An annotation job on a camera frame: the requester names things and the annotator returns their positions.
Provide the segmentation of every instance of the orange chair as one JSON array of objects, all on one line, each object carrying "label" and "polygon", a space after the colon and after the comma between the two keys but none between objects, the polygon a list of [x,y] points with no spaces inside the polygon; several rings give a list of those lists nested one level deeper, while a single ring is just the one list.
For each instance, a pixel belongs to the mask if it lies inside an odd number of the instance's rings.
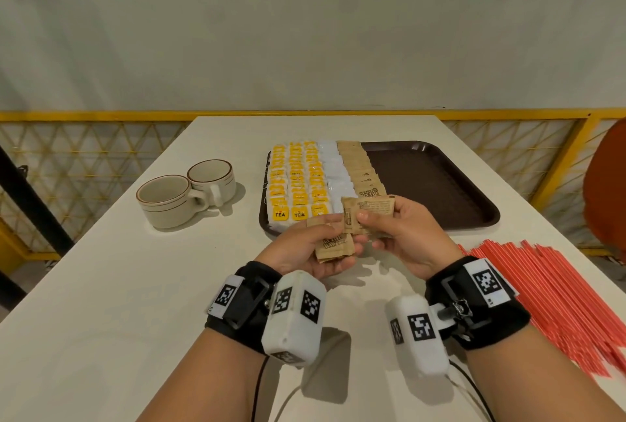
[{"label": "orange chair", "polygon": [[585,220],[598,240],[626,259],[626,119],[598,146],[583,181]]}]

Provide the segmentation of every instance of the white table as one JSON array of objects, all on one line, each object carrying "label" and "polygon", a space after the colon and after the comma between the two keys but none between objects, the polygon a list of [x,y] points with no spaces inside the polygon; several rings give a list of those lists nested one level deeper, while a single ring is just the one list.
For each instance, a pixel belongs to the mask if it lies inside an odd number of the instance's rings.
[{"label": "white table", "polygon": [[[471,248],[486,238],[526,238],[555,247],[626,320],[626,295],[435,117],[201,117],[0,324],[0,421],[134,421],[197,337],[216,288],[269,242],[257,218],[268,150],[309,137],[435,144],[501,212],[496,226],[456,232],[455,241]],[[170,233],[150,228],[135,203],[138,186],[161,174],[184,174],[207,158],[229,160],[246,188],[231,215]],[[296,392],[280,422],[482,420],[458,388],[413,388],[417,396],[407,388],[382,306],[421,283],[398,272],[393,259],[383,260],[385,275],[373,258],[363,259],[362,267],[336,277],[340,285],[329,292],[324,325],[351,338],[346,401]],[[301,374],[283,367],[270,420]],[[467,386],[455,370],[451,374]],[[600,384],[626,408],[621,376]],[[438,398],[451,400],[434,404]]]}]

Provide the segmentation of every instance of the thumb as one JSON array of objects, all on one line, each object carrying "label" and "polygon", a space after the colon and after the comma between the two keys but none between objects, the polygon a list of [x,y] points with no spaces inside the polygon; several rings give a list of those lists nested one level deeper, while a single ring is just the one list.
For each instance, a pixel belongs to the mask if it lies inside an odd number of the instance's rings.
[{"label": "thumb", "polygon": [[311,244],[315,244],[322,239],[332,239],[339,236],[344,231],[344,224],[340,223],[328,223],[319,224],[317,226],[311,226],[306,228],[304,235],[307,241]]},{"label": "thumb", "polygon": [[401,232],[400,220],[393,216],[372,213],[371,211],[359,211],[356,219],[369,228],[386,232],[392,237],[396,237]]}]

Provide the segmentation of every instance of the yellow metal railing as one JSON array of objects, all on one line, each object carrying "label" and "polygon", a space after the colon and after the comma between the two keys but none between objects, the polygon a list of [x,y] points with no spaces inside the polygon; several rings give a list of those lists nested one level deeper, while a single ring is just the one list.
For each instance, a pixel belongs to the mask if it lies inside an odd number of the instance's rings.
[{"label": "yellow metal railing", "polygon": [[[586,170],[579,170],[576,178],[571,178],[577,163],[582,161],[581,153],[589,151],[592,154],[592,145],[597,146],[597,143],[591,142],[601,138],[598,130],[605,130],[615,119],[626,116],[626,108],[0,112],[0,139],[3,140],[0,144],[18,165],[22,162],[32,164],[31,184],[46,204],[57,207],[56,216],[71,230],[72,237],[79,238],[187,123],[198,116],[427,114],[444,121],[535,208],[547,212],[546,217],[555,223],[562,211],[554,211],[559,207],[558,200],[578,203],[582,199],[580,187],[572,189],[571,186],[571,180],[578,180]],[[59,148],[59,141],[66,144],[65,147]],[[70,189],[69,194],[63,195],[64,189],[58,185],[61,181]],[[6,197],[4,204],[0,200],[0,213],[9,216],[6,223],[0,220],[0,239],[20,256],[28,260],[58,258],[41,243],[35,231],[28,229],[32,238],[25,234],[28,223],[19,216],[18,210],[11,207]],[[576,222],[575,226],[582,229],[584,223]],[[607,253],[598,247],[599,243],[585,239],[579,243],[583,252],[588,255]]]}]

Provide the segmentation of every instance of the white wall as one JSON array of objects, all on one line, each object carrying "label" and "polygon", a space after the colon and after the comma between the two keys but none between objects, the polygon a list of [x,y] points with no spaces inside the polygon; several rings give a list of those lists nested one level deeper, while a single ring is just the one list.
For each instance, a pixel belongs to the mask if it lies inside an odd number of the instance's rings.
[{"label": "white wall", "polygon": [[4,110],[617,107],[626,0],[0,0]]}]

